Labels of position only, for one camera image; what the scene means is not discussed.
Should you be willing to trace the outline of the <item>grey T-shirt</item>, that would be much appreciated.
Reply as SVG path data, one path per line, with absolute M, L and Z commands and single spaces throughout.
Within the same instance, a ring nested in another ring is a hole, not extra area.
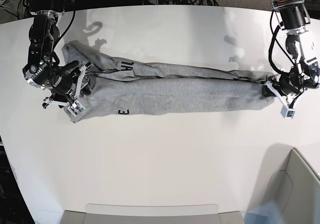
M 274 102 L 259 84 L 268 72 L 223 71 L 187 65 L 142 63 L 111 57 L 77 41 L 62 48 L 66 63 L 91 63 L 81 94 L 84 110 L 72 122 L 108 115 L 164 115 L 261 110 Z

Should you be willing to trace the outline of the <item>beige bin at right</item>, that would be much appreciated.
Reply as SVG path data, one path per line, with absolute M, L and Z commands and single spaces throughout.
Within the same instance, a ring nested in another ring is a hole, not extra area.
M 319 223 L 319 175 L 297 150 L 290 152 L 284 170 L 268 186 L 269 223 Z

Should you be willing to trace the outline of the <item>beige bin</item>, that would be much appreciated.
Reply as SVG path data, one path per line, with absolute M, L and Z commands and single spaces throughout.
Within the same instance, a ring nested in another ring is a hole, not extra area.
M 244 223 L 239 211 L 219 212 L 216 204 L 125 206 L 89 203 L 84 212 L 66 210 L 60 223 Z
M 268 186 L 269 223 L 319 223 L 319 175 L 297 150 L 290 152 L 284 170 Z

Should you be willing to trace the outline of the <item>beige bin at bottom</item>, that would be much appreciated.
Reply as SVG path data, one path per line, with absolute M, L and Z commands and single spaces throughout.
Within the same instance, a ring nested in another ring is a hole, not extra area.
M 84 212 L 66 210 L 60 223 L 244 223 L 239 211 L 219 212 L 216 204 L 125 206 L 89 203 Z

